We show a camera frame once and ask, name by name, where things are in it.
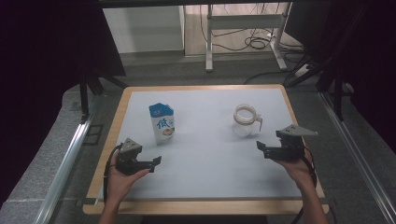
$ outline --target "table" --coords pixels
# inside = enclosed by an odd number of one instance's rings
[[[119,143],[119,135],[122,123],[127,113],[128,104],[131,95],[134,92],[142,91],[229,91],[229,90],[279,90],[285,100],[287,110],[290,113],[290,119],[297,124],[294,117],[290,101],[284,90],[280,85],[251,85],[251,86],[174,86],[174,87],[131,87],[125,89],[120,104],[117,109],[115,118],[111,125],[102,155],[98,162],[95,174],[89,188],[87,198],[96,199],[103,183],[103,173],[106,161],[111,150]],[[318,196],[325,201],[325,195],[320,183],[317,187]],[[86,214],[101,214],[104,204],[95,200],[94,204],[84,204],[83,211]],[[269,215],[269,214],[296,214],[302,207],[301,198],[288,199],[161,199],[161,200],[138,200],[123,202],[120,206],[121,214],[138,214],[138,215]],[[323,204],[325,211],[329,207],[326,203]]]

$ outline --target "aluminum rail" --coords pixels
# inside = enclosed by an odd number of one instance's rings
[[[361,150],[359,149],[358,145],[353,140],[347,126],[343,121],[335,115],[332,110],[332,101],[328,94],[323,92],[319,93],[320,98],[323,100],[323,103],[326,106],[327,112],[330,114],[335,127],[337,128],[338,132],[341,134],[344,143],[346,144],[346,148],[348,149],[353,161],[356,163],[361,175],[366,182],[367,187],[372,192],[382,214],[384,215],[385,219],[389,224],[396,223],[396,209],[395,206],[385,192],[384,187],[375,177],[375,174],[371,170],[369,164],[367,163],[366,159],[364,159],[363,155],[361,154]]]
[[[92,103],[90,106],[91,114],[89,115],[87,121],[85,123],[79,124],[76,130],[75,135],[70,143],[69,148],[64,155],[64,159],[61,163],[61,166],[58,169],[54,179],[52,180],[52,184],[49,187],[49,191],[44,199],[44,202],[41,204],[40,209],[38,210],[37,216],[35,218],[34,223],[42,224],[48,223],[52,216],[53,210],[55,208],[56,203],[61,196],[62,191],[64,190],[64,184],[66,183],[67,178],[69,177],[70,171],[73,168],[73,164],[76,160],[76,157],[79,153],[79,149],[84,141],[85,134],[88,131],[88,128],[91,125],[93,113],[97,106],[98,97],[94,96],[92,99]]]

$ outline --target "person's left hand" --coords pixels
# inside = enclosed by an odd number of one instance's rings
[[[141,170],[134,175],[124,175],[116,169],[116,159],[119,151],[116,150],[111,158],[108,172],[107,199],[116,200],[118,203],[129,193],[136,180],[149,173],[149,169]]]

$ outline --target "gray floor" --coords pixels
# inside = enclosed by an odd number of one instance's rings
[[[120,80],[131,86],[234,85],[243,84],[247,78],[262,72],[278,71],[272,53],[218,55],[212,73],[205,71],[203,57],[186,58],[176,54],[146,56],[136,58],[122,55],[127,77],[120,77]],[[285,74],[268,74],[254,78],[248,84],[279,84],[284,78]],[[287,93],[299,125],[319,132],[319,136],[306,137],[305,141],[315,155],[318,176],[337,223],[387,223],[315,90],[317,79],[318,77],[312,77],[297,87],[287,89]],[[105,93],[96,96],[98,106],[92,125],[102,126],[102,134],[96,145],[81,147],[50,223],[98,222],[99,216],[88,216],[82,212],[81,202],[91,184],[122,94],[119,87],[103,79],[101,81]],[[4,203],[0,223],[32,223],[35,220],[79,124],[81,112],[76,108],[79,103],[78,90],[75,87],[64,94],[63,108],[58,119],[20,183]],[[396,176],[392,171],[396,170],[396,156],[347,97],[343,99],[343,113],[345,124],[362,154],[390,198],[395,201]],[[86,143],[94,141],[94,137],[85,139]],[[334,223],[332,213],[328,214],[328,218]],[[268,217],[271,224],[290,223],[292,219],[293,216]],[[140,220],[139,216],[123,215],[120,216],[119,223],[139,223]]]

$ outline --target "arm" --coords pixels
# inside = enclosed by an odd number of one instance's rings
[[[129,193],[136,180],[149,173],[149,169],[137,172],[134,175],[123,175],[114,164],[119,154],[117,150],[111,158],[110,170],[108,173],[107,202],[100,217],[99,224],[112,224],[117,222],[117,214],[122,199]]]
[[[305,151],[306,158],[312,161],[309,152]],[[296,182],[297,188],[303,197],[304,223],[328,224],[329,220],[324,214],[314,182],[309,174],[308,167],[299,159],[297,161],[276,161],[285,167],[289,176]]]

